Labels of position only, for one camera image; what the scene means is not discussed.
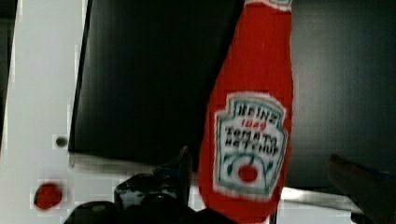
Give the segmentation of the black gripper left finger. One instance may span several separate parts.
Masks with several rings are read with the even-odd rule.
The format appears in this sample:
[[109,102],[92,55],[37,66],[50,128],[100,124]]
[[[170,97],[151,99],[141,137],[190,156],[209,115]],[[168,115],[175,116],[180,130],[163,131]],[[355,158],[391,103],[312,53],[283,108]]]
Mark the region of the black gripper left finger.
[[114,202],[121,211],[139,208],[152,216],[190,215],[192,158],[187,146],[178,156],[151,173],[135,174],[116,186]]

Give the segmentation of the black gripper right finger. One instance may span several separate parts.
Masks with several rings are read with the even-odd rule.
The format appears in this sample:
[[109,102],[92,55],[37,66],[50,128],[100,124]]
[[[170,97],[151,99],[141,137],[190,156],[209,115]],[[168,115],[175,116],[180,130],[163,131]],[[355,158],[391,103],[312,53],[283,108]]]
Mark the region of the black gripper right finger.
[[395,175],[332,154],[330,181],[374,224],[395,224]]

